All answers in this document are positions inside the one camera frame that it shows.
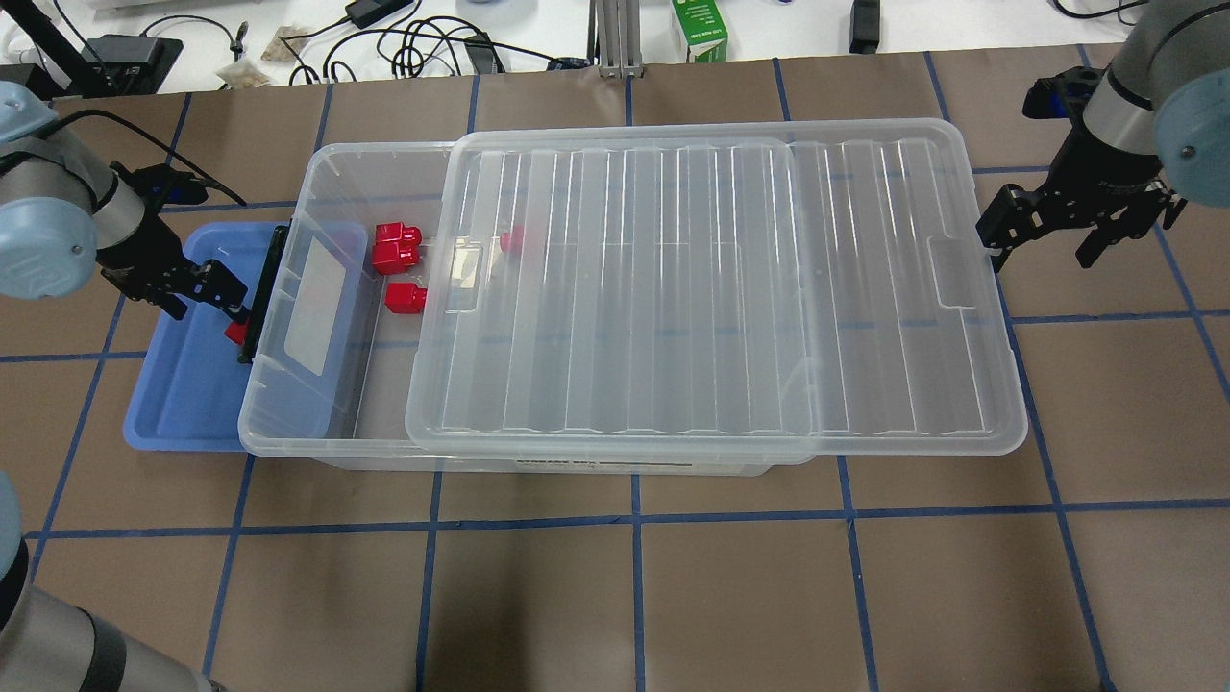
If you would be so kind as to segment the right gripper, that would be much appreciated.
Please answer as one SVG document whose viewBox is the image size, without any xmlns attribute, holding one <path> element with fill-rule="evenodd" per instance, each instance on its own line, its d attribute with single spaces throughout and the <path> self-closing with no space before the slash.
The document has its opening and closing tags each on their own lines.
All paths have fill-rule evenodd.
<svg viewBox="0 0 1230 692">
<path fill-rule="evenodd" d="M 1156 155 L 1070 132 L 1041 187 L 1001 186 L 975 222 L 994 273 L 1020 246 L 1054 231 L 1091 227 L 1075 251 L 1089 270 L 1113 245 L 1146 236 L 1156 219 L 1172 227 L 1188 202 L 1164 183 L 1161 170 Z"/>
</svg>

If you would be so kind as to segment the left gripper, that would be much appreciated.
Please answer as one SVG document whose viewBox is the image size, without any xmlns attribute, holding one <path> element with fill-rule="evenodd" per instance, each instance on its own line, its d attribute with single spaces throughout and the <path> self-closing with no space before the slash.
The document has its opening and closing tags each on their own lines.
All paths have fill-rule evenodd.
<svg viewBox="0 0 1230 692">
<path fill-rule="evenodd" d="M 145 299 L 171 320 L 184 320 L 184 295 L 197 294 L 198 304 L 220 310 L 232 324 L 248 324 L 246 284 L 219 259 L 197 264 L 186 258 L 180 236 L 157 211 L 146 209 L 132 234 L 100 248 L 98 265 L 124 297 Z"/>
</svg>

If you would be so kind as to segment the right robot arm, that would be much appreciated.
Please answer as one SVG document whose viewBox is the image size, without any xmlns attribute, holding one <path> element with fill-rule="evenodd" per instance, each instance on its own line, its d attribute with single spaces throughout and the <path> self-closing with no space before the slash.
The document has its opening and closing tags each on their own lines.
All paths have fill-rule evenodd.
<svg viewBox="0 0 1230 692">
<path fill-rule="evenodd" d="M 1105 68 L 1038 79 L 1021 111 L 1070 130 L 1041 186 L 1002 186 L 975 224 L 994 270 L 1057 231 L 1086 232 L 1075 257 L 1089 268 L 1191 202 L 1226 209 L 1228 2 L 1148 2 Z"/>
</svg>

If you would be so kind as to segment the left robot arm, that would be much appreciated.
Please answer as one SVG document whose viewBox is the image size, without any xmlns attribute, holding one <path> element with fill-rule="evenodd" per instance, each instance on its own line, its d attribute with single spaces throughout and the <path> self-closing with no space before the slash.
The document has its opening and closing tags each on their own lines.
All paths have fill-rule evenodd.
<svg viewBox="0 0 1230 692">
<path fill-rule="evenodd" d="M 237 194 L 180 152 L 137 170 L 102 161 L 70 132 L 91 117 L 150 136 L 102 109 L 58 116 L 23 85 L 2 84 L 2 294 L 62 297 L 98 273 L 128 301 L 153 304 L 172 320 L 193 302 L 248 323 L 244 281 L 219 259 L 189 259 L 161 218 L 164 206 L 202 205 L 212 191 L 232 202 Z"/>
</svg>

